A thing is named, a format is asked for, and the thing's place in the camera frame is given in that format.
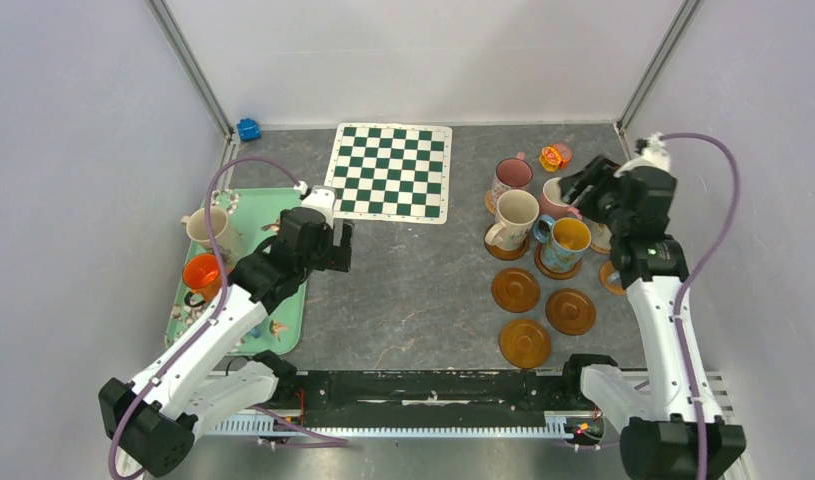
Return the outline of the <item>pink mug cream interior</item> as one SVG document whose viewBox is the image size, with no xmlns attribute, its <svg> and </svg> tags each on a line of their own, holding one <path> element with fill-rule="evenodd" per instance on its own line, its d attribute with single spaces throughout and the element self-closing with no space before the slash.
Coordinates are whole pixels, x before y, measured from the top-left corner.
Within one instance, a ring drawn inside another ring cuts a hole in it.
<svg viewBox="0 0 815 480">
<path fill-rule="evenodd" d="M 582 219 L 580 212 L 562 200 L 560 178 L 552 178 L 545 182 L 539 197 L 540 212 L 554 219 L 573 217 Z"/>
</svg>

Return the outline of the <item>yellow interior mug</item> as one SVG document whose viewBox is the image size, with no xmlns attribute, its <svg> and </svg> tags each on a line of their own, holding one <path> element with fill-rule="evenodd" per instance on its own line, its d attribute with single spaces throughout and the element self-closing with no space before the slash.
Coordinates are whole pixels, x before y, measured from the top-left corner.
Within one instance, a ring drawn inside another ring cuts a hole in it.
<svg viewBox="0 0 815 480">
<path fill-rule="evenodd" d="M 543 246 L 542 262 L 559 273 L 570 271 L 591 241 L 589 228 L 573 217 L 554 219 L 541 215 L 533 226 L 533 235 L 538 247 Z"/>
</svg>

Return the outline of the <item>pink ghost pattern mug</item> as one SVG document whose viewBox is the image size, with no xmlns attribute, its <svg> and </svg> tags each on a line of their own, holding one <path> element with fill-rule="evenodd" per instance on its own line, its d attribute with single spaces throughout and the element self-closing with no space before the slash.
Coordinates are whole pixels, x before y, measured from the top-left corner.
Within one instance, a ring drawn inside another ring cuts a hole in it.
<svg viewBox="0 0 815 480">
<path fill-rule="evenodd" d="M 525 152 L 501 160 L 495 169 L 494 178 L 488 191 L 492 192 L 495 207 L 499 197 L 510 190 L 526 189 L 533 179 L 533 170 L 527 162 Z"/>
</svg>

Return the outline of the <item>cream ceramic mug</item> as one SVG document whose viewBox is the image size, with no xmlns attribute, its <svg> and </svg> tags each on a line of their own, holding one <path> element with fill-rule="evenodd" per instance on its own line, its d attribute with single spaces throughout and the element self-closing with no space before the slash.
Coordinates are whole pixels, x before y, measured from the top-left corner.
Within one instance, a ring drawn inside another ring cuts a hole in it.
<svg viewBox="0 0 815 480">
<path fill-rule="evenodd" d="M 512 252 L 521 248 L 540 215 L 538 200 L 519 189 L 503 193 L 497 200 L 495 223 L 485 234 L 490 247 Z"/>
</svg>

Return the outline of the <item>brown wooden ridged coaster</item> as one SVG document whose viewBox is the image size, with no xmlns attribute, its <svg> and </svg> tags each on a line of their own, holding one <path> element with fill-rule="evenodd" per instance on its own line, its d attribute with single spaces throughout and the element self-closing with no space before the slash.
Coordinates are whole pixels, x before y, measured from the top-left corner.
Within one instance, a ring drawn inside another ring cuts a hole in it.
<svg viewBox="0 0 815 480">
<path fill-rule="evenodd" d="M 587 333 L 596 320 L 596 307 L 592 300 L 583 292 L 571 288 L 552 293 L 547 299 L 545 313 L 554 329 L 569 336 Z"/>
<path fill-rule="evenodd" d="M 505 234 L 502 232 L 501 234 L 497 235 L 496 238 L 500 240 L 499 244 L 484 242 L 484 247 L 491 256 L 499 260 L 512 261 L 519 259 L 524 256 L 529 249 L 529 235 L 525 231 L 518 231 L 514 232 L 513 234 Z M 514 240 L 519 240 L 519 243 L 515 249 L 503 249 L 503 246 L 512 245 Z"/>
<path fill-rule="evenodd" d="M 542 366 L 552 351 L 548 331 L 529 318 L 507 323 L 499 333 L 498 345 L 504 359 L 520 369 Z"/>
<path fill-rule="evenodd" d="M 576 276 L 578 274 L 578 272 L 580 271 L 581 267 L 582 267 L 583 260 L 579 259 L 575 263 L 573 268 L 568 272 L 559 273 L 559 272 L 553 271 L 553 270 L 549 269 L 548 267 L 546 267 L 545 264 L 542 262 L 542 260 L 541 260 L 542 250 L 543 250 L 543 246 L 540 245 L 537 248 L 537 250 L 535 251 L 535 253 L 534 253 L 534 263 L 535 263 L 537 269 L 543 275 L 547 276 L 548 278 L 551 278 L 551 279 L 554 279 L 554 280 L 568 280 L 568 279 L 571 279 L 574 276 Z"/>
</svg>

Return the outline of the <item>woven rattan coaster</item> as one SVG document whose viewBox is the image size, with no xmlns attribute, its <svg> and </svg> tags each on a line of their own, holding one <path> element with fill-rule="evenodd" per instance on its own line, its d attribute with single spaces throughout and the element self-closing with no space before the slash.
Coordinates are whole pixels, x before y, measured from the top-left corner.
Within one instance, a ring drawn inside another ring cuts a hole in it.
<svg viewBox="0 0 815 480">
<path fill-rule="evenodd" d="M 487 210 L 491 214 L 495 215 L 496 214 L 496 207 L 495 207 L 495 204 L 493 203 L 492 192 L 491 191 L 486 192 L 485 197 L 484 197 L 484 202 L 485 202 L 485 206 L 486 206 Z"/>
</svg>

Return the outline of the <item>green interior cartoon mug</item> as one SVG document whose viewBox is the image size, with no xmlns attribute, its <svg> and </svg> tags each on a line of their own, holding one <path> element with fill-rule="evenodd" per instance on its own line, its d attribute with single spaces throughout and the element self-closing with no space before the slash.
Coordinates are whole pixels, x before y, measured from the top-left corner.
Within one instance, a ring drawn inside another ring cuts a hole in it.
<svg viewBox="0 0 815 480">
<path fill-rule="evenodd" d="M 601 254 L 609 254 L 611 251 L 611 232 L 609 228 L 602 223 L 589 221 L 587 223 L 590 230 L 590 248 Z"/>
</svg>

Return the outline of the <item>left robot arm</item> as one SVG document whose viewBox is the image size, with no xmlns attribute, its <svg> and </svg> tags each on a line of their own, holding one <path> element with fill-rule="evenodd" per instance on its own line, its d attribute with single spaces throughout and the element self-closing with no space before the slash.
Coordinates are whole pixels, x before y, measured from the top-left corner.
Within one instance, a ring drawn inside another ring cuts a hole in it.
<svg viewBox="0 0 815 480">
<path fill-rule="evenodd" d="M 282 211 L 277 233 L 237 262 L 217 298 L 178 342 L 132 380 L 112 378 L 102 386 L 112 478 L 122 476 L 120 452 L 138 464 L 131 478 L 145 472 L 161 477 L 182 463 L 201 436 L 237 412 L 266 401 L 285 407 L 295 399 L 296 367 L 270 350 L 217 381 L 205 379 L 314 271 L 349 271 L 353 230 L 352 222 L 329 220 L 311 208 Z"/>
</svg>

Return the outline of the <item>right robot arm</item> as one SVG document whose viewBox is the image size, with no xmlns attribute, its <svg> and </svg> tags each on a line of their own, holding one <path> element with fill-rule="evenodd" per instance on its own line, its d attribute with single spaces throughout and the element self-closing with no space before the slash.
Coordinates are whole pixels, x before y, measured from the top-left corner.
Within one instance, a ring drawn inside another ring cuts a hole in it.
<svg viewBox="0 0 815 480">
<path fill-rule="evenodd" d="M 642 335 L 646 394 L 620 369 L 593 363 L 564 376 L 563 400 L 592 402 L 619 432 L 631 479 L 718 479 L 747 446 L 710 388 L 690 314 L 691 275 L 679 242 L 667 234 L 676 179 L 648 161 L 622 169 L 598 156 L 560 181 L 566 202 L 611 233 L 610 261 Z"/>
</svg>

